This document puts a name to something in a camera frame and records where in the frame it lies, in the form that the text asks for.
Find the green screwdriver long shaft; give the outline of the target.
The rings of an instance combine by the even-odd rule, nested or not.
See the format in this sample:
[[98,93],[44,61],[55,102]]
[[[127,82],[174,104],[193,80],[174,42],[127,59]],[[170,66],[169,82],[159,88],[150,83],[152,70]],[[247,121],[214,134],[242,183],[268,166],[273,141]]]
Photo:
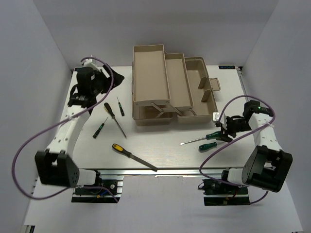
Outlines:
[[210,134],[206,134],[204,137],[198,138],[198,139],[194,139],[188,142],[182,142],[180,143],[180,145],[185,145],[185,144],[189,144],[189,143],[193,143],[193,142],[197,142],[197,141],[202,141],[202,140],[212,140],[212,139],[216,139],[218,134],[218,131],[210,133]]

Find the beige plastic toolbox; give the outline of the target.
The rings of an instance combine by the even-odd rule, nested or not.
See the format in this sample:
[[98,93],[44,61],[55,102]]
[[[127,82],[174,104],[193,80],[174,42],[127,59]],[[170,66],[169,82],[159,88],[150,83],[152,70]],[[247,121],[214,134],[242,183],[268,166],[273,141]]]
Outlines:
[[164,46],[133,47],[132,117],[137,126],[210,123],[221,86],[202,57],[166,53]]

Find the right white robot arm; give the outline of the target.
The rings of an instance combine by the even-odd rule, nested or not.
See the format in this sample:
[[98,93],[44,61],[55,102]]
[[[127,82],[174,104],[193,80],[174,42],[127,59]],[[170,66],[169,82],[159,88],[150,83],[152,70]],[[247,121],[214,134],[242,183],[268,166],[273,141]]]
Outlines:
[[237,185],[254,186],[279,192],[293,162],[291,154],[278,143],[270,124],[274,113],[258,101],[244,104],[242,116],[224,116],[213,113],[215,125],[221,129],[221,141],[231,142],[241,132],[253,132],[255,148],[243,168],[228,168],[222,172],[219,187],[224,193],[232,193]]

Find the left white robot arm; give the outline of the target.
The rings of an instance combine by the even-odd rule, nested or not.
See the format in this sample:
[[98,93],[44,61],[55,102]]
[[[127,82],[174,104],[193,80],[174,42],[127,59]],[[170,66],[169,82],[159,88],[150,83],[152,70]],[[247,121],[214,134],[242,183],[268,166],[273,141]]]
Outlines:
[[35,155],[35,163],[43,184],[76,187],[85,185],[93,194],[102,190],[103,182],[95,170],[80,169],[73,161],[73,151],[80,132],[91,116],[91,107],[97,103],[99,94],[119,86],[124,76],[110,67],[105,67],[109,76],[91,67],[76,68],[73,74],[77,83],[71,88],[66,112],[66,123],[62,123],[51,143],[44,151]]

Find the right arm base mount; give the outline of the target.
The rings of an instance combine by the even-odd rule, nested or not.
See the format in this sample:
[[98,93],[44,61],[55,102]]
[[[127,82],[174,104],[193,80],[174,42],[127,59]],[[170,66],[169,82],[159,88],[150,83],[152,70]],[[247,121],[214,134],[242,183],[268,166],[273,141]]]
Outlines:
[[205,206],[246,206],[250,205],[247,187],[231,186],[204,179],[198,185],[204,193]]

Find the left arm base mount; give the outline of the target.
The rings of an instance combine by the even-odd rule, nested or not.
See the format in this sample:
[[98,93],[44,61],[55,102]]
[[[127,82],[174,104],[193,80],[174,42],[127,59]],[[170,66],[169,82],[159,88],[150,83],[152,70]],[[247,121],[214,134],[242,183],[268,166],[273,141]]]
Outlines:
[[72,203],[112,203],[116,204],[122,194],[123,177],[96,171],[95,183],[75,188]]

